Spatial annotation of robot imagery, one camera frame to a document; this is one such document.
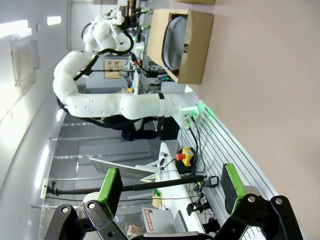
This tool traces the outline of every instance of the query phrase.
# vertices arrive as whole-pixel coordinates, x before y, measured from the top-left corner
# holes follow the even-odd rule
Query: fluorescent light
[[[59,109],[59,111],[56,113],[56,120],[58,122],[60,122],[63,113],[64,113],[63,109]]]
[[[46,19],[48,25],[56,25],[61,23],[61,16],[48,16]]]
[[[28,20],[0,24],[0,38],[23,32],[28,29]]]
[[[40,164],[39,164],[39,167],[38,167],[38,171],[36,172],[35,181],[34,181],[34,185],[35,185],[36,189],[38,189],[38,190],[40,188],[41,180],[42,180],[42,177],[44,175],[46,163],[47,163],[47,160],[48,160],[48,155],[49,155],[49,146],[45,145],[45,147],[43,149],[43,153],[42,153],[41,159],[40,159]]]

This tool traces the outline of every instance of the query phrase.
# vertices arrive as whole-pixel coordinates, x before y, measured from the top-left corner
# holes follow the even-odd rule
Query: white desk
[[[169,151],[168,146],[166,143],[162,142],[160,146],[160,153],[167,153],[169,156],[171,156],[171,153],[173,156],[176,154],[174,151]],[[164,166],[171,161],[171,157],[165,157],[166,160],[163,163]],[[160,181],[168,181],[168,180],[176,180],[180,179],[180,175],[176,171],[172,170],[177,170],[176,165],[174,162],[171,162],[164,170],[164,173],[161,173],[158,175],[156,178],[156,182]],[[187,190],[184,185],[177,185],[177,186],[169,186],[169,187],[162,187],[159,188],[162,194],[162,198],[174,198],[174,199],[179,199],[179,198],[186,198],[186,199],[179,199],[179,200],[173,200],[173,199],[167,199],[167,200],[162,200],[162,204],[165,205],[172,213],[172,216],[175,217],[177,212],[180,210],[183,216],[183,219],[185,221],[185,224],[188,228],[189,232],[193,231],[198,231],[199,233],[205,233],[204,229],[202,227],[202,224],[198,218],[197,213],[193,212],[190,216],[188,216],[187,213],[187,205],[191,204],[192,201],[191,199],[187,198],[189,197]]]

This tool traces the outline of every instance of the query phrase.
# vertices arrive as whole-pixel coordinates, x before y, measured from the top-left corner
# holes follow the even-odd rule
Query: black pole
[[[176,185],[198,183],[203,181],[204,179],[205,179],[205,176],[197,175],[197,176],[191,176],[183,179],[128,185],[128,186],[123,186],[122,192],[151,190],[151,189],[165,188],[165,187],[171,187]],[[56,189],[55,192],[56,192],[56,195],[58,196],[58,195],[84,195],[84,194],[90,194],[90,193],[99,192],[99,191],[100,191],[100,188],[86,188],[86,189],[75,189],[75,190]]]

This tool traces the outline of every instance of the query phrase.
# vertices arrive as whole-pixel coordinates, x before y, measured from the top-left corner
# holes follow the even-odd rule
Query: bolt
[[[276,204],[282,204],[282,199],[281,199],[281,198],[277,198],[277,199],[275,200],[275,203],[276,203]]]
[[[256,201],[256,198],[255,198],[254,196],[250,196],[250,197],[248,198],[248,201],[249,201],[250,203],[254,203],[254,202]]]
[[[89,204],[89,208],[90,208],[90,209],[94,209],[95,206],[96,206],[96,205],[95,205],[94,203],[90,203],[90,204]]]

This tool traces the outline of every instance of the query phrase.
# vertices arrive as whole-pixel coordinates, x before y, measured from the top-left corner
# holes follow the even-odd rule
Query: beige tabletop
[[[171,3],[215,15],[204,100],[320,239],[320,1]]]

